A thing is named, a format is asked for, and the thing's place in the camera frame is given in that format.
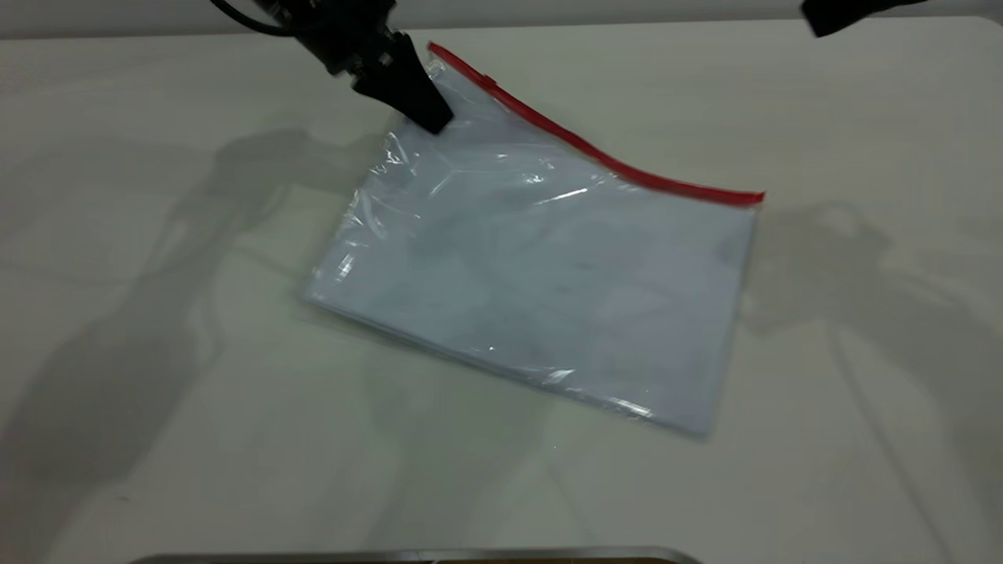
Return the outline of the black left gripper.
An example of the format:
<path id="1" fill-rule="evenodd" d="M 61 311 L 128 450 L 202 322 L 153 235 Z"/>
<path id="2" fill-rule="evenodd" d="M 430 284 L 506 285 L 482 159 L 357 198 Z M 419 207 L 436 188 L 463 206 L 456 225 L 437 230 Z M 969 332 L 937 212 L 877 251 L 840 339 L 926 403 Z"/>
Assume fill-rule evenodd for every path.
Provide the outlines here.
<path id="1" fill-rule="evenodd" d="M 255 1 L 329 74 L 351 74 L 355 93 L 394 108 L 438 135 L 454 118 L 417 56 L 411 36 L 390 31 L 395 1 Z"/>

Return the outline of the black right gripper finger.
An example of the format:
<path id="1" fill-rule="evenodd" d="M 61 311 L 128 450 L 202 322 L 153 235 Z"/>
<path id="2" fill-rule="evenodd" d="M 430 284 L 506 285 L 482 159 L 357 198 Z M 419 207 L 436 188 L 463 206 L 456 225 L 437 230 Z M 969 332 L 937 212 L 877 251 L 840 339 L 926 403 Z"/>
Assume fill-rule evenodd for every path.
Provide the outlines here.
<path id="1" fill-rule="evenodd" d="M 799 6 L 803 20 L 817 38 L 831 36 L 868 17 L 923 0 L 807 0 Z"/>

